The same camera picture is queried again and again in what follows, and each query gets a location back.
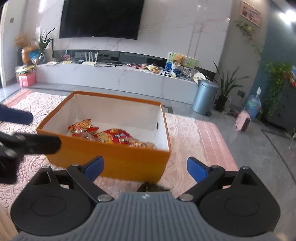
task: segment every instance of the teddy bear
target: teddy bear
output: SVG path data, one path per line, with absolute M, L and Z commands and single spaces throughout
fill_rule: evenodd
M 182 65 L 184 62 L 185 57 L 181 54 L 176 54 L 176 56 L 173 58 L 173 63 L 176 65 Z

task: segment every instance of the television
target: television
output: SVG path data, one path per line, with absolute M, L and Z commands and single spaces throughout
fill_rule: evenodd
M 137 39 L 144 0 L 65 0 L 60 38 Z

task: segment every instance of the trash can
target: trash can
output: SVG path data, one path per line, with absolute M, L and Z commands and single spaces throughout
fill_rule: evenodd
M 205 115 L 211 110 L 219 89 L 220 86 L 217 83 L 209 80 L 200 80 L 192 109 L 201 115 Z

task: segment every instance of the trash can lid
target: trash can lid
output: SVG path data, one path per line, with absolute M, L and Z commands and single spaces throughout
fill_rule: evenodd
M 200 84 L 211 89 L 211 90 L 220 89 L 220 86 L 217 83 L 209 81 L 209 80 L 200 80 Z

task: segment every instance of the gray floor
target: gray floor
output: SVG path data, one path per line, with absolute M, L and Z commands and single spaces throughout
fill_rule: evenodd
M 1 89 L 0 100 L 2 100 L 1 98 L 3 97 L 6 98 L 5 96 L 7 96 L 9 92 L 13 93 L 15 88 L 16 87 L 10 87 L 10 90 Z M 278 201 L 281 208 L 281 218 L 275 233 L 283 233 L 287 237 L 287 240 L 291 240 L 296 236 L 296 229 L 294 228 L 294 224 L 296 223 L 296 184 L 278 152 L 261 131 L 261 129 L 270 129 L 263 124 L 251 122 L 247 131 L 243 133 L 236 130 L 234 126 L 235 119 L 228 115 L 213 110 L 213 115 L 211 117 L 202 116 L 195 113 L 191 109 L 191 105 L 176 101 L 128 92 L 73 85 L 35 84 L 30 89 L 35 92 L 64 96 L 67 96 L 71 91 L 82 90 L 152 99 L 161 101 L 168 107 L 167 110 L 173 111 L 176 115 L 188 116 L 214 123 L 225 139 L 230 152 L 236 160 L 237 166 L 250 166 Z M 281 141 L 281 137 L 278 137 L 279 139 L 277 139 L 277 137 L 274 138 L 276 139 L 275 141 Z M 279 145 L 279 148 L 283 148 L 282 151 L 284 152 L 284 149 L 288 147 L 286 145 Z M 296 168 L 296 160 L 295 163 L 290 162 L 290 168 Z

